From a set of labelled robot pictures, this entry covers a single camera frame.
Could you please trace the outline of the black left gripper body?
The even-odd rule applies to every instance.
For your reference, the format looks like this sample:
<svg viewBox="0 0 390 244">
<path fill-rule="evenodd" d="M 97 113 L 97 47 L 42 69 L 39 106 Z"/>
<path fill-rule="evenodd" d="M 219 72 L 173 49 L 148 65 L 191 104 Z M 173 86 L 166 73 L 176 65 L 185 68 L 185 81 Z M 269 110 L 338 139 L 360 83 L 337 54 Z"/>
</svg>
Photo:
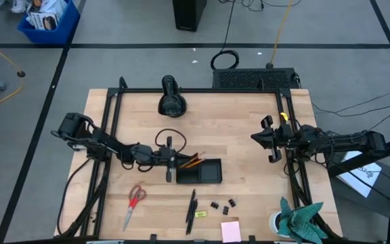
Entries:
<svg viewBox="0 0 390 244">
<path fill-rule="evenodd" d="M 166 167 L 166 182 L 172 181 L 172 169 L 177 166 L 177 155 L 178 152 L 172 147 L 172 137 L 168 136 L 165 145 L 159 146 L 158 150 L 153 153 L 154 160 L 153 166 L 164 166 Z"/>
</svg>

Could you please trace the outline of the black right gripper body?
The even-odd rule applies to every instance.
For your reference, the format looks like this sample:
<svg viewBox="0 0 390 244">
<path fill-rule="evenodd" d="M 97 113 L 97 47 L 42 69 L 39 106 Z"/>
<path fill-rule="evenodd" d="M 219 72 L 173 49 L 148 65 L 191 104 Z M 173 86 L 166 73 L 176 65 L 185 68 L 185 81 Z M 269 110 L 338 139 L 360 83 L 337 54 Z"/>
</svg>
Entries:
<svg viewBox="0 0 390 244">
<path fill-rule="evenodd" d="M 267 115 L 261 122 L 263 130 L 272 131 L 272 148 L 265 148 L 271 150 L 271 155 L 268 157 L 270 163 L 276 163 L 282 158 L 282 154 L 279 148 L 289 145 L 290 139 L 293 137 L 292 127 L 289 125 L 290 119 L 285 122 L 280 115 L 279 128 L 273 129 L 273 118 L 271 115 Z"/>
</svg>

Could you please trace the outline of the black mesh desk organizer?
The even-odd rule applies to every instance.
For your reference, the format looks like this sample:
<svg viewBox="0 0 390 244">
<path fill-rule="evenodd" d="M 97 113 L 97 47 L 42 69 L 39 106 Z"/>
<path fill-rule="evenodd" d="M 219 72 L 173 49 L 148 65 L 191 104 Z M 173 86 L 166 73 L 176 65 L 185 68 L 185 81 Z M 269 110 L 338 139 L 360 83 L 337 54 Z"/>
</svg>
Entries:
<svg viewBox="0 0 390 244">
<path fill-rule="evenodd" d="M 177 169 L 178 184 L 220 184 L 222 182 L 221 159 L 207 159 L 190 168 Z"/>
</svg>

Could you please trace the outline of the red-handled scissors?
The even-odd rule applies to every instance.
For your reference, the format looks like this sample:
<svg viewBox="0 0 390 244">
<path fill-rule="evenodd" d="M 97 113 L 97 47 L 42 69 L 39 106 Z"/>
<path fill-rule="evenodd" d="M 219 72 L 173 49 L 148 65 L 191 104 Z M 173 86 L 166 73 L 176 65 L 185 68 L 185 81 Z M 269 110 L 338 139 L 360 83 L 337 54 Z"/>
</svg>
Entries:
<svg viewBox="0 0 390 244">
<path fill-rule="evenodd" d="M 135 209 L 136 205 L 146 197 L 146 192 L 140 185 L 135 185 L 131 189 L 128 196 L 129 196 L 129 206 L 125 217 L 123 231 L 125 231 L 126 228 L 128 227 L 129 221 L 131 219 L 133 210 Z"/>
</svg>

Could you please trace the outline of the pink sticky note pad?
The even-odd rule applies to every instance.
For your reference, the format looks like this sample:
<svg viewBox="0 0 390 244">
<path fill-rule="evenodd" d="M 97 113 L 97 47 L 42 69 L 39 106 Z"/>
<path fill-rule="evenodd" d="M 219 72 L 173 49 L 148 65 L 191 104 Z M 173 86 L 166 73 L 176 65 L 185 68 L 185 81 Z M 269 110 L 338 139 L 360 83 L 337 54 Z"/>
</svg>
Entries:
<svg viewBox="0 0 390 244">
<path fill-rule="evenodd" d="M 223 243 L 239 243 L 242 241 L 239 221 L 222 222 L 221 236 Z"/>
</svg>

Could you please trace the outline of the black gooseneck desk lamp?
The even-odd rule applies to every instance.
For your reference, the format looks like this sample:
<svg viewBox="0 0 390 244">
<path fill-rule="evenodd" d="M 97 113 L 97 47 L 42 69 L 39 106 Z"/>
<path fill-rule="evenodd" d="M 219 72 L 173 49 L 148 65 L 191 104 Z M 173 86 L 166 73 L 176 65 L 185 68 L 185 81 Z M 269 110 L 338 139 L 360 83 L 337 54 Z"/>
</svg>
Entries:
<svg viewBox="0 0 390 244">
<path fill-rule="evenodd" d="M 158 103 L 158 113 L 168 117 L 181 117 L 187 111 L 186 99 L 181 96 L 178 84 L 172 75 L 162 78 L 163 95 Z"/>
</svg>

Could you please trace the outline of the black perforated computer case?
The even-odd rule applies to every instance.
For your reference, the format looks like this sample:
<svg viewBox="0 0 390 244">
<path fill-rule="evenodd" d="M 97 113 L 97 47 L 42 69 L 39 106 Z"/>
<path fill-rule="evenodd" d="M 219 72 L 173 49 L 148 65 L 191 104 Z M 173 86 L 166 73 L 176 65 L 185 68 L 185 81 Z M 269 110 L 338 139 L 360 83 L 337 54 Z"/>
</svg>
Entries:
<svg viewBox="0 0 390 244">
<path fill-rule="evenodd" d="M 223 89 L 299 89 L 299 75 L 293 68 L 239 68 L 213 71 L 213 88 Z"/>
</svg>

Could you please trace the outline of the green plant in white pot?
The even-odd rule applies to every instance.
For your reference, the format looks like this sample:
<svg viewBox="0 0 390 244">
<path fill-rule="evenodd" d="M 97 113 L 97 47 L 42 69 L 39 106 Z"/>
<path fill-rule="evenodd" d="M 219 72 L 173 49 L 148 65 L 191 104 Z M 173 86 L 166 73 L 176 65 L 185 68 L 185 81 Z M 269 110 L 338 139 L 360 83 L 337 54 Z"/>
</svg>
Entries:
<svg viewBox="0 0 390 244">
<path fill-rule="evenodd" d="M 281 197 L 280 211 L 269 217 L 269 228 L 274 234 L 291 238 L 298 244 L 302 244 L 304 240 L 322 244 L 322 239 L 327 239 L 328 235 L 319 226 L 311 223 L 311 219 L 322 206 L 323 202 L 320 202 L 291 209 L 287 199 Z"/>
</svg>

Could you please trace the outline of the white paper sheet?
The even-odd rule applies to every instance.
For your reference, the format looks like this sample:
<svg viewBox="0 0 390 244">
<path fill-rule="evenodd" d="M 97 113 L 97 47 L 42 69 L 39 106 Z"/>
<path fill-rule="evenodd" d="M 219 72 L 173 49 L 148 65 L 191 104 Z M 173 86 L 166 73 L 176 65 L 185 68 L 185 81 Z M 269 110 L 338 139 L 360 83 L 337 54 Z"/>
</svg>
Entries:
<svg viewBox="0 0 390 244">
<path fill-rule="evenodd" d="M 370 163 L 337 176 L 337 178 L 354 191 L 367 198 L 378 179 L 382 167 L 377 163 Z"/>
</svg>

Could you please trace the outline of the black computer tower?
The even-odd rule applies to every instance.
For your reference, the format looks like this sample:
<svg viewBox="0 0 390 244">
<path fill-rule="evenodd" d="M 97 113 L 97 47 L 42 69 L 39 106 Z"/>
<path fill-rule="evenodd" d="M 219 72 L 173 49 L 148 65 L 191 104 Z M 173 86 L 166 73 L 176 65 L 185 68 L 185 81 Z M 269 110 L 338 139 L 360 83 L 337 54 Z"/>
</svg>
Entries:
<svg viewBox="0 0 390 244">
<path fill-rule="evenodd" d="M 175 27 L 196 32 L 207 0 L 173 0 Z"/>
</svg>

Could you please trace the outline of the blue plastic bin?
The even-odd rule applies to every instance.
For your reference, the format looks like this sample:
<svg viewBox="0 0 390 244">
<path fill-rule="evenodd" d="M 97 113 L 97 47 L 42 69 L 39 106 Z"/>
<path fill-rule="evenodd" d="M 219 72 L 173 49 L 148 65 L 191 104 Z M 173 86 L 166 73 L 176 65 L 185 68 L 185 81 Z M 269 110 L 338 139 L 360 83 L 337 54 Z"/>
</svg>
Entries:
<svg viewBox="0 0 390 244">
<path fill-rule="evenodd" d="M 62 17 L 56 22 L 55 30 L 39 30 L 27 21 L 27 15 L 18 24 L 17 29 L 24 33 L 32 43 L 59 45 L 65 44 L 76 29 L 80 18 L 79 11 L 73 0 L 64 0 L 68 5 Z"/>
</svg>

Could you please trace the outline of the magazines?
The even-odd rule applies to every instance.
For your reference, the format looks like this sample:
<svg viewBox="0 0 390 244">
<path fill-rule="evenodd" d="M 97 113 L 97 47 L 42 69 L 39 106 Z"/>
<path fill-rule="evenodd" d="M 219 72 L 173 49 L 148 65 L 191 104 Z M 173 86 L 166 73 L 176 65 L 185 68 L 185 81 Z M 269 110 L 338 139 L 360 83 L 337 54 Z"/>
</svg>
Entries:
<svg viewBox="0 0 390 244">
<path fill-rule="evenodd" d="M 26 8 L 26 21 L 36 30 L 53 31 L 67 6 L 65 0 L 31 0 Z"/>
</svg>

